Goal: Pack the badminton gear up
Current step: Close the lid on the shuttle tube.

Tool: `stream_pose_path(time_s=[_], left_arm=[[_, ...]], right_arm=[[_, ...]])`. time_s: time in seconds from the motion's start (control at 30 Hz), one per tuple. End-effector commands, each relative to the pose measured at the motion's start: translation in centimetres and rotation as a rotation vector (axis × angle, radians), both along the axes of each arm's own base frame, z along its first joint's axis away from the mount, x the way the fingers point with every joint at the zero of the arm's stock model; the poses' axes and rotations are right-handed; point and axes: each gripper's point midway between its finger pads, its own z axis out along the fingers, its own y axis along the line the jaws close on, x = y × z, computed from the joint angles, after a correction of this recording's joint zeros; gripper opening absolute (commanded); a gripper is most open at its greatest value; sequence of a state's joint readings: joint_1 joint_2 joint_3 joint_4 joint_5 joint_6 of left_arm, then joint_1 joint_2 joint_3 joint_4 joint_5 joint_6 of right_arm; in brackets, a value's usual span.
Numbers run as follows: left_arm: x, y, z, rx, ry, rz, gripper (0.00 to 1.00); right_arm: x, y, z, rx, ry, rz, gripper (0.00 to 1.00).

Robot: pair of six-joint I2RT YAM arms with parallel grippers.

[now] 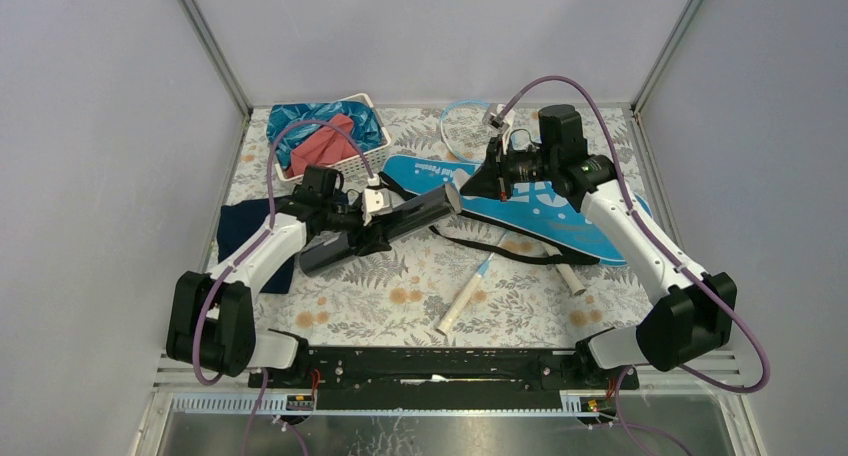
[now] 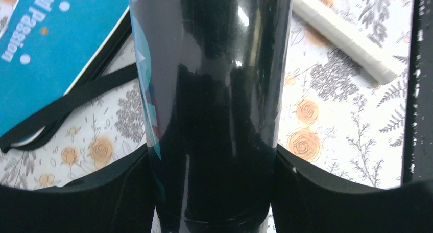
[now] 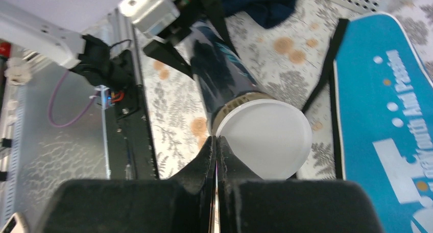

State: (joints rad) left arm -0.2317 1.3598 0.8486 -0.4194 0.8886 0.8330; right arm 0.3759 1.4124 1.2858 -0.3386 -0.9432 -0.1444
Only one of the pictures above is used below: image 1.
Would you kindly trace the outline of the black shuttlecock tube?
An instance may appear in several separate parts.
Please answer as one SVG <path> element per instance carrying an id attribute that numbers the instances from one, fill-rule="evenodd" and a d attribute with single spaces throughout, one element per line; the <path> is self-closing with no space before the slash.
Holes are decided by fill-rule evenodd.
<path id="1" fill-rule="evenodd" d="M 374 218 L 369 226 L 385 226 L 391 232 L 392 243 L 454 215 L 445 199 L 444 185 L 403 202 L 391 213 Z M 302 251 L 299 256 L 301 271 L 308 276 L 315 276 L 354 257 L 363 257 L 354 255 L 354 237 L 365 227 L 355 231 L 334 232 L 337 233 L 335 238 Z"/>

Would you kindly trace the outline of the white plastic tube cap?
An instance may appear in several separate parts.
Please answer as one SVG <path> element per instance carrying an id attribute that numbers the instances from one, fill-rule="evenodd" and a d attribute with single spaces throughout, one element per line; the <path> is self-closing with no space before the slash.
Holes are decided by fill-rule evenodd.
<path id="1" fill-rule="evenodd" d="M 452 213 L 459 214 L 462 211 L 462 200 L 459 191 L 451 183 L 446 183 L 443 186 L 443 189 L 445 193 L 445 199 L 450 205 Z"/>

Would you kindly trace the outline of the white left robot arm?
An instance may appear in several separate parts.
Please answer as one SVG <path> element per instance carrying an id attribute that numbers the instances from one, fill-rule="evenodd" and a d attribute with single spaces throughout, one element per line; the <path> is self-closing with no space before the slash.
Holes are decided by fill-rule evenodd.
<path id="1" fill-rule="evenodd" d="M 289 196 L 269 200 L 268 215 L 232 255 L 208 273 L 187 271 L 177 280 L 167 356 L 190 364 L 205 386 L 251 369 L 271 369 L 285 386 L 301 385 L 311 363 L 298 352 L 297 336 L 257 329 L 256 295 L 315 236 L 369 228 L 390 210 L 379 177 L 370 177 L 358 199 L 348 202 L 340 172 L 308 167 Z"/>

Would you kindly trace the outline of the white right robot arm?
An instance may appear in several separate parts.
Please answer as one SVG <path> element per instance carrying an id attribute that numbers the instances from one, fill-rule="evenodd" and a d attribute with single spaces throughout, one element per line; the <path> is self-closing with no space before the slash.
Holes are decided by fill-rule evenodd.
<path id="1" fill-rule="evenodd" d="M 635 326 L 607 330 L 579 342 L 575 378 L 597 388 L 627 365 L 669 371 L 724 346 L 732 321 L 725 308 L 737 288 L 725 273 L 708 274 L 688 258 L 631 196 L 614 162 L 592 155 L 580 114 L 562 104 L 539 113 L 539 143 L 518 150 L 510 141 L 513 114 L 491 105 L 485 159 L 461 186 L 463 196 L 510 199 L 519 183 L 548 182 L 611 242 L 645 289 L 652 308 Z"/>

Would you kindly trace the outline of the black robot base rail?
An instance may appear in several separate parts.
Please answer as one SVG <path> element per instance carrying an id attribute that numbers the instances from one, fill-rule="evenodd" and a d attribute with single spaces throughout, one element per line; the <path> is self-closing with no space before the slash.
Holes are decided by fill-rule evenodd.
<path id="1" fill-rule="evenodd" d="M 632 370 L 601 369 L 576 348 L 313 346 L 271 369 L 271 389 L 303 389 L 330 411 L 558 410 L 563 391 L 635 390 Z"/>

